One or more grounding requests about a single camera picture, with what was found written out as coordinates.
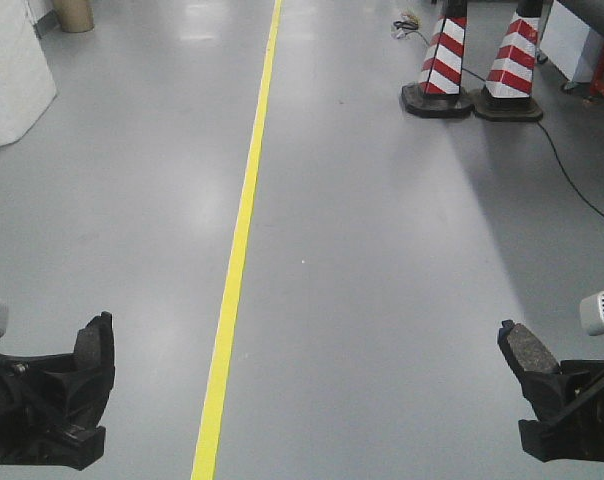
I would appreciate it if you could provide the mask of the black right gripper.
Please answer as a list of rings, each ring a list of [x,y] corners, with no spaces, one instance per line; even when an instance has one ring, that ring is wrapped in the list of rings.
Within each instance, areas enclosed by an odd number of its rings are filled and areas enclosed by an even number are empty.
[[[604,360],[565,360],[560,369],[555,375],[531,374],[522,390],[541,421],[518,421],[522,450],[542,462],[604,463]],[[569,429],[543,423],[560,417]]]

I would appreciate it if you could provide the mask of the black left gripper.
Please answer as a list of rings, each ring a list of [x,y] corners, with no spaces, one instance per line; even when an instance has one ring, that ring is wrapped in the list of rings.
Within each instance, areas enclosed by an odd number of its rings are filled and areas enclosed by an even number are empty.
[[[84,470],[100,460],[106,428],[98,424],[114,380],[115,366],[77,370],[73,351],[0,353],[0,465]]]

